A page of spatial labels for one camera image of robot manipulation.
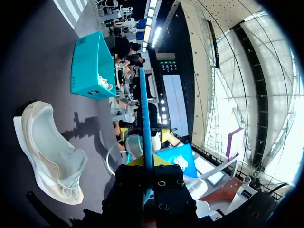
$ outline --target black cable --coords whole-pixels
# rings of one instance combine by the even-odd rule
[[[278,190],[278,189],[280,189],[280,188],[282,188],[282,187],[284,187],[284,186],[286,186],[286,185],[288,185],[288,184],[287,184],[287,183],[283,183],[283,184],[281,184],[281,185],[275,187],[274,189],[272,189],[272,190],[271,190],[270,192],[268,192],[267,194],[268,194],[268,195],[271,195],[271,194],[274,193],[276,190]]]

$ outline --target person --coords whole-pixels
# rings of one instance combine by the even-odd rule
[[[138,51],[141,45],[138,43],[129,42],[125,37],[115,37],[115,46],[110,49],[111,54],[117,54],[116,63],[120,63],[122,59],[132,51]]]
[[[121,25],[124,22],[125,22],[124,18],[118,18],[118,19],[114,19],[114,20],[106,20],[106,21],[104,21],[104,24],[107,28],[111,27],[111,26],[113,26],[115,28],[117,25]]]
[[[126,123],[133,123],[135,118],[137,117],[137,112],[135,111],[138,107],[137,106],[129,106],[124,108],[111,108],[111,113],[113,115],[112,121],[124,121]]]
[[[116,136],[116,140],[119,141],[121,140],[120,137],[120,128],[124,127],[124,122],[123,121],[115,121],[113,122],[113,127],[114,127],[114,132],[115,132],[115,136]],[[120,151],[125,151],[125,141],[120,141],[118,142],[118,149]]]
[[[141,58],[139,55],[133,54],[133,55],[127,55],[125,58],[126,60],[130,61],[130,65],[137,66],[138,63],[145,63],[146,60],[144,58]]]
[[[124,64],[124,77],[126,79],[129,79],[131,76],[136,74],[136,70],[134,70],[134,67],[131,65],[131,62],[126,60]]]

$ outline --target white sneaker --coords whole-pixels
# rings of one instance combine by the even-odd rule
[[[58,132],[52,106],[34,102],[21,117],[14,117],[14,124],[19,144],[41,190],[65,204],[82,203],[84,196],[79,178],[87,157]]]
[[[98,75],[98,84],[102,85],[104,88],[106,88],[108,90],[113,89],[113,85],[108,83],[108,80],[102,78],[100,75]]]

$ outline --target ceiling light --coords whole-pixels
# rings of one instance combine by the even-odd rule
[[[150,32],[151,32],[151,27],[146,25],[145,32],[144,32],[144,37],[143,37],[143,40],[146,43],[149,42]]]
[[[152,24],[152,18],[147,18],[147,25],[151,25]]]
[[[160,30],[156,30],[155,31],[155,34],[154,34],[154,37],[159,37],[160,36],[160,33],[161,33],[161,31]]]
[[[154,16],[154,12],[155,12],[155,9],[149,8],[149,10],[148,10],[148,17],[152,18]]]
[[[157,4],[157,0],[151,0],[151,1],[150,1],[150,7],[155,8],[155,7],[156,7],[156,4]]]

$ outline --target blue box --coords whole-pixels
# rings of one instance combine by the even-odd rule
[[[105,99],[116,96],[115,64],[101,32],[76,41],[71,75],[71,93]],[[108,90],[98,84],[98,74],[113,85]]]

